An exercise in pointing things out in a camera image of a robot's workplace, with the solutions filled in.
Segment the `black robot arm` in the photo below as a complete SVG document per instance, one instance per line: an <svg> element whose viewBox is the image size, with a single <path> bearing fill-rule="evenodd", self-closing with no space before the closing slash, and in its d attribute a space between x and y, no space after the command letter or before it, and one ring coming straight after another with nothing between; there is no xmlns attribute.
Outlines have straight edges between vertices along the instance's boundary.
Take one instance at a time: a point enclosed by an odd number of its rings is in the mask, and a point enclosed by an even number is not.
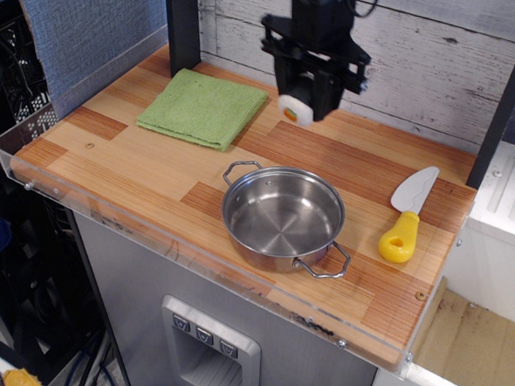
<svg viewBox="0 0 515 386"><path fill-rule="evenodd" d="M339 108L343 93L367 89L372 58L351 37L356 0L292 0L292 14L262 17L262 50L273 57L278 107L307 127Z"/></svg>

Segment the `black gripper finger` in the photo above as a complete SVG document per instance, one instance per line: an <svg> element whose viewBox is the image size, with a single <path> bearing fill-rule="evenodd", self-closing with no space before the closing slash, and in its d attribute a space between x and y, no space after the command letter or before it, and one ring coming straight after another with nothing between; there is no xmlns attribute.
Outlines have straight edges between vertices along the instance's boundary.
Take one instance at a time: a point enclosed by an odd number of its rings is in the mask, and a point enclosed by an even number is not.
<svg viewBox="0 0 515 386"><path fill-rule="evenodd" d="M282 55L275 55L273 62L278 92L282 95L302 97L306 71L294 59Z"/></svg>
<svg viewBox="0 0 515 386"><path fill-rule="evenodd" d="M343 81L334 74L316 72L313 75L310 106L313 110L314 122L324 120L328 114L339 107L344 88Z"/></svg>

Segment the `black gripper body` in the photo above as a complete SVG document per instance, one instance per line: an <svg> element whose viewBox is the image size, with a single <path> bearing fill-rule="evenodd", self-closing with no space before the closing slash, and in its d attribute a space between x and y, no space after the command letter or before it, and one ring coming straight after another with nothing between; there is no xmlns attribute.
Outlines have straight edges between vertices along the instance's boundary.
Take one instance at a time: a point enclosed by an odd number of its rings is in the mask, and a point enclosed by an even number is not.
<svg viewBox="0 0 515 386"><path fill-rule="evenodd" d="M265 36L262 49L294 59L306 73L334 74L345 89L359 94L367 89L366 66L371 57L351 36L357 0L291 0L289 17L267 14L261 18Z"/></svg>

